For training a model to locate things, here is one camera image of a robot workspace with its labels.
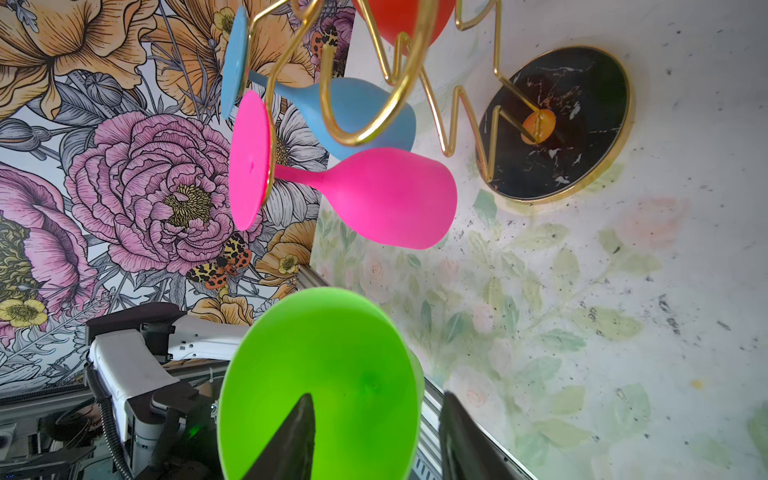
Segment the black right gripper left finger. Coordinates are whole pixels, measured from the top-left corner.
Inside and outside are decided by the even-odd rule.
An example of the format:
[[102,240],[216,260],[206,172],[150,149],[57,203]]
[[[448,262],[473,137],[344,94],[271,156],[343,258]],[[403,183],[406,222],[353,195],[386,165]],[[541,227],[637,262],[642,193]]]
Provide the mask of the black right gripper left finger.
[[303,394],[244,475],[245,480],[310,480],[316,437],[313,398]]

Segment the green wine glass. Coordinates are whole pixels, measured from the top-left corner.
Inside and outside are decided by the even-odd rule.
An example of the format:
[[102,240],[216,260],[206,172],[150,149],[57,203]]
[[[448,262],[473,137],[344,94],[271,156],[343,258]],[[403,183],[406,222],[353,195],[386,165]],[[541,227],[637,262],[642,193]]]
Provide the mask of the green wine glass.
[[294,293],[250,327],[220,396],[219,458],[241,479],[300,397],[313,398],[314,479],[406,479],[416,455],[422,367],[394,322],[339,288]]

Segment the blue wine glass left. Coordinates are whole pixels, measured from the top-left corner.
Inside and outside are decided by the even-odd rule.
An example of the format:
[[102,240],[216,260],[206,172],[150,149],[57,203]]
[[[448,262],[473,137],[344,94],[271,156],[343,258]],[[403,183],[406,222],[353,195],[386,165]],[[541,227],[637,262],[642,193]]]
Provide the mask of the blue wine glass left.
[[[237,10],[229,35],[222,68],[221,113],[228,118],[241,95],[244,84],[248,15],[243,7]],[[322,117],[319,86],[294,88],[276,84],[276,93],[288,99],[303,115],[309,129],[331,155],[344,160],[355,153],[372,148],[396,148],[410,151],[416,137],[417,120],[413,108],[406,104],[394,121],[369,142],[349,147],[340,144],[329,134]],[[366,126],[386,104],[389,93],[384,89],[357,78],[337,77],[331,81],[332,108],[339,127],[357,131]]]

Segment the red wine glass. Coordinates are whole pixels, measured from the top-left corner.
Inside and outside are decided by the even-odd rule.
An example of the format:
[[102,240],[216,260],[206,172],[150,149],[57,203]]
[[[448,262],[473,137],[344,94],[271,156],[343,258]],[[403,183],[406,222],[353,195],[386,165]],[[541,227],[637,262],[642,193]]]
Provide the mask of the red wine glass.
[[[416,19],[420,2],[417,0],[372,0],[368,1],[372,17],[383,41],[393,45],[397,35],[405,32],[411,39],[416,33]],[[436,23],[430,43],[433,43],[445,29],[453,16],[455,0],[439,0]]]

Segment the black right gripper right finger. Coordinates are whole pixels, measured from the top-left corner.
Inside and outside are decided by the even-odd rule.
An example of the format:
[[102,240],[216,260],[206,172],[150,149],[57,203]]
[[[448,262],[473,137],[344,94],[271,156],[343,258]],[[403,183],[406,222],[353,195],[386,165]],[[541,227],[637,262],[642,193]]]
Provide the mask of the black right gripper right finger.
[[444,479],[516,479],[510,464],[498,454],[458,397],[448,391],[439,416],[439,440]]

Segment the pink wine glass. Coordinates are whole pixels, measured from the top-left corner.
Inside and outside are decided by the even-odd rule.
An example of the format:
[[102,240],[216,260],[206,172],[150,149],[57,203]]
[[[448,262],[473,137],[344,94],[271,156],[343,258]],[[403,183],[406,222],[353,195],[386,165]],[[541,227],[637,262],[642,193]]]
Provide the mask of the pink wine glass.
[[252,226],[279,179],[318,190],[351,230],[382,245],[428,249],[450,230],[457,186],[445,165],[396,148],[374,148],[326,171],[305,171],[273,161],[275,140],[266,105],[247,92],[229,153],[229,202],[237,229]]

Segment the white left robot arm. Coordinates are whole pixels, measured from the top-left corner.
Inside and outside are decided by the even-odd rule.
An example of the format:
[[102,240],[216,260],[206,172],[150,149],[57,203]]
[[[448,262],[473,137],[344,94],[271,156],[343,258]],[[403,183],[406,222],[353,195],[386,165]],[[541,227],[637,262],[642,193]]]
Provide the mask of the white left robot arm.
[[148,303],[86,322],[86,384],[113,465],[124,479],[220,479],[214,401],[166,364],[229,361],[245,325]]

